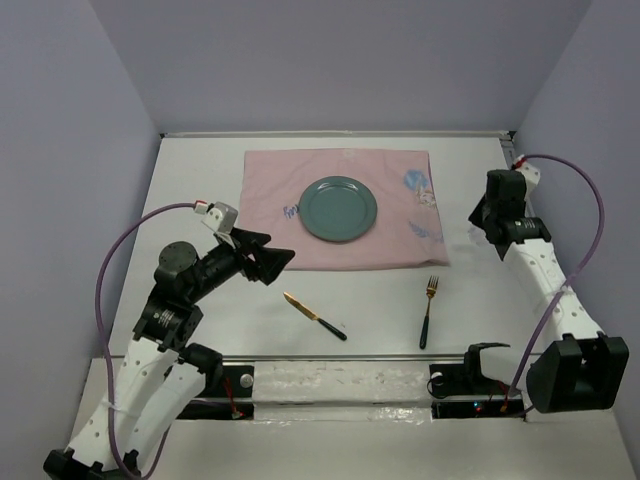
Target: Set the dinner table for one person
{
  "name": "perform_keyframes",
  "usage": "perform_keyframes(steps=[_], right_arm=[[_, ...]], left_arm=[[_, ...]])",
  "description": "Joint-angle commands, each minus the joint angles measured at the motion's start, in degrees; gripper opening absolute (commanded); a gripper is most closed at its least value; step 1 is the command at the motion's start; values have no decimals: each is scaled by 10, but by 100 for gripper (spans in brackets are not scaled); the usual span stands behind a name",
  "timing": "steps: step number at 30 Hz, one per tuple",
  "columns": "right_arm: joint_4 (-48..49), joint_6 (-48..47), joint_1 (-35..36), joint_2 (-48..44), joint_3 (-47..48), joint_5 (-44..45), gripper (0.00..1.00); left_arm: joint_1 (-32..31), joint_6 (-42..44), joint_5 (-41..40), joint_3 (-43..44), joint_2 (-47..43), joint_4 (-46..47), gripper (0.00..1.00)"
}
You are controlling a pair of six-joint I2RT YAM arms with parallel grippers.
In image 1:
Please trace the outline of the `gold knife green handle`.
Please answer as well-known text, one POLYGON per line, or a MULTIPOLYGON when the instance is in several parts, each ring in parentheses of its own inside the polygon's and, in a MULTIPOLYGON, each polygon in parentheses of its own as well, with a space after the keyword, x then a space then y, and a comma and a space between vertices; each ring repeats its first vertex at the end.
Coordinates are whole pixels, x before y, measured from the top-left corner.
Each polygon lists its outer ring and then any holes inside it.
POLYGON ((318 314, 316 314, 311 309, 309 309, 307 306, 302 304, 299 300, 297 300, 290 293, 284 292, 283 296, 284 296, 285 300, 294 309, 296 309, 299 313, 301 313, 307 319, 318 323, 319 325, 321 325, 323 328, 325 328, 327 331, 329 331, 331 334, 333 334, 339 340, 341 340, 341 341, 346 341, 347 340, 347 335, 344 332, 339 330, 337 327, 335 327, 334 325, 332 325, 331 323, 329 323, 325 319, 321 318, 318 314))

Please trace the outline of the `green ceramic plate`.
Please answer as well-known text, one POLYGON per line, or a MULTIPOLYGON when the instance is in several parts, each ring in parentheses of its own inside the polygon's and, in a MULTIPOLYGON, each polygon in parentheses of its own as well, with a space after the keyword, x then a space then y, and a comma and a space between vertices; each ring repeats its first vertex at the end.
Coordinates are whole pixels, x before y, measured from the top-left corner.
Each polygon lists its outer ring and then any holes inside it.
POLYGON ((329 176, 310 184, 298 202, 298 217, 314 237, 332 243, 352 242, 374 226, 378 205, 372 191, 346 176, 329 176))

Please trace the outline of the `pink cloth placemat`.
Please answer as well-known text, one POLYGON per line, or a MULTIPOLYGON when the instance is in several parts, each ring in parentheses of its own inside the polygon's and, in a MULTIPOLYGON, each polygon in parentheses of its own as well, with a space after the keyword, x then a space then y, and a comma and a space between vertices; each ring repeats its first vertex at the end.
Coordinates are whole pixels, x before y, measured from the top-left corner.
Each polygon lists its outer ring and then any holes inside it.
POLYGON ((248 151, 239 225, 268 233, 296 255, 291 270, 348 271, 410 268, 449 262, 425 151, 301 149, 248 151), (303 224, 304 191, 345 177, 376 201, 372 226, 357 239, 330 241, 303 224))

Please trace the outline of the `clear drinking glass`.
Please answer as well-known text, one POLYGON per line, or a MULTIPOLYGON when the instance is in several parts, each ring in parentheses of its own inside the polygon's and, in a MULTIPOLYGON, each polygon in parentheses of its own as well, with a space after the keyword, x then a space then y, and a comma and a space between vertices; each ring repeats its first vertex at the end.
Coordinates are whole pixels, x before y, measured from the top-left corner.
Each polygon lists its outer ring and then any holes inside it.
POLYGON ((454 227, 450 243, 456 248, 475 250, 489 246, 484 231, 469 222, 459 223, 454 227))

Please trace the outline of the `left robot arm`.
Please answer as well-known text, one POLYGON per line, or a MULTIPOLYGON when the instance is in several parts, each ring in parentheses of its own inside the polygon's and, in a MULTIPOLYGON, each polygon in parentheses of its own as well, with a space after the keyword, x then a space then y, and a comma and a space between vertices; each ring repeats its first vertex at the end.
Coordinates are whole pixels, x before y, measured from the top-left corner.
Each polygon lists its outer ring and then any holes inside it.
POLYGON ((109 369, 107 392, 82 430, 49 453, 51 478, 139 479, 144 465, 157 465, 171 424, 223 377, 221 354, 190 340, 203 318, 198 303, 237 274, 274 282, 295 253, 268 247, 270 239, 234 228, 205 256, 184 241, 162 249, 127 353, 109 369))

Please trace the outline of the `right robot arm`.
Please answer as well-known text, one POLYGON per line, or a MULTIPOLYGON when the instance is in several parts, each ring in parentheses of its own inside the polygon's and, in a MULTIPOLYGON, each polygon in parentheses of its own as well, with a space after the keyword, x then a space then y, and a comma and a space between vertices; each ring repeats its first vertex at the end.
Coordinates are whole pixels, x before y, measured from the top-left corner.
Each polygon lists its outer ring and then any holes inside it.
POLYGON ((539 173, 524 166, 491 170, 469 216, 509 268, 539 316, 510 389, 523 391, 540 413, 611 408, 629 359, 621 337, 605 334, 562 270, 544 222, 526 214, 539 173))

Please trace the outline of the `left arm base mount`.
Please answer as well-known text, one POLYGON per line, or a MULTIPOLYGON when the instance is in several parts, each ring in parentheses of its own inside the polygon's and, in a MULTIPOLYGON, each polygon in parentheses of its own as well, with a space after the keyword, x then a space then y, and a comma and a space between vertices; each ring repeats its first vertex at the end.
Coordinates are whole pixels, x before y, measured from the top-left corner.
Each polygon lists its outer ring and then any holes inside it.
POLYGON ((254 366, 224 366, 220 380, 207 380, 204 390, 178 415, 178 420, 252 420, 254 366))

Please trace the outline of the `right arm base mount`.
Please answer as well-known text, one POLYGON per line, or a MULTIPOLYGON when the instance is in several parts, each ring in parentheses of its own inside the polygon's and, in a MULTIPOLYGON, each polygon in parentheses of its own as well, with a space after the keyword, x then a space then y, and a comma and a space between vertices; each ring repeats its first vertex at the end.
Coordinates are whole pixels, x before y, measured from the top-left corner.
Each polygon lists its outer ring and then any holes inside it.
POLYGON ((526 414, 522 397, 509 396, 504 382, 469 374, 462 363, 431 365, 427 391, 435 420, 518 418, 526 414))

